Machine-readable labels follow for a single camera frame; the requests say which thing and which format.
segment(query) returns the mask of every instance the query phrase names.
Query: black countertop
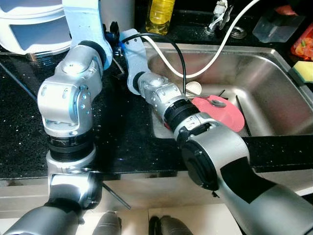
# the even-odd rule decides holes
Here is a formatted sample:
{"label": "black countertop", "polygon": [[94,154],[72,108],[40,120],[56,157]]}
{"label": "black countertop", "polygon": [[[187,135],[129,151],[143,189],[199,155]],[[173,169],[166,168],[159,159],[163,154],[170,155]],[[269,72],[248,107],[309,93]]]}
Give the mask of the black countertop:
{"label": "black countertop", "polygon": [[[175,23],[174,17],[168,36],[180,43],[218,44],[218,38],[200,35],[201,29],[201,23],[183,25]],[[231,39],[228,44],[261,46],[251,34],[243,41],[234,40]],[[272,46],[286,52],[281,44]],[[1,65],[12,73],[9,75],[0,66],[0,179],[47,176],[46,134],[41,115],[35,101],[12,76],[36,94],[44,79],[53,75],[55,66],[64,55],[41,63],[18,57],[0,58]],[[119,62],[125,66],[123,60],[119,59]],[[105,71],[103,90],[93,103],[98,148],[96,167],[107,174],[186,170],[175,141],[158,139],[153,135],[149,105],[128,91],[125,80],[117,78],[118,73],[112,63]],[[251,137],[244,140],[250,150],[251,166],[258,172],[313,167],[312,135]]]}

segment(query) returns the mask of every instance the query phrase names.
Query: cooking oil bottle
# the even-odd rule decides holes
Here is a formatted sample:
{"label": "cooking oil bottle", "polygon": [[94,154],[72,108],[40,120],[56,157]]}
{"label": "cooking oil bottle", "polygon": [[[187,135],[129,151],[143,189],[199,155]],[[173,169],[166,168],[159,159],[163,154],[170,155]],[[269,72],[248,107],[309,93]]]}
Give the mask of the cooking oil bottle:
{"label": "cooking oil bottle", "polygon": [[150,0],[146,20],[147,32],[167,34],[175,0]]}

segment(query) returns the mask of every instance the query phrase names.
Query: stainless steel sink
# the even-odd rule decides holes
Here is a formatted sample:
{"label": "stainless steel sink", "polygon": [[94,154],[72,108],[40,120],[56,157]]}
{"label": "stainless steel sink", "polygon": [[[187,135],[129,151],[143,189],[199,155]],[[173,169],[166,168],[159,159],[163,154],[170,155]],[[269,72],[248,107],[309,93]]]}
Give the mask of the stainless steel sink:
{"label": "stainless steel sink", "polygon": [[[177,53],[168,44],[158,44],[173,67],[181,72]],[[186,61],[187,74],[197,72],[213,57],[217,46],[179,45]],[[146,44],[149,68],[182,87],[182,78],[174,75]],[[202,85],[202,95],[218,95],[238,107],[246,118],[250,136],[301,135],[313,133],[312,93],[296,85],[289,77],[290,66],[273,49],[225,47],[217,61],[203,74],[188,79]],[[172,138],[152,112],[157,138]],[[249,136],[247,127],[240,133]]]}

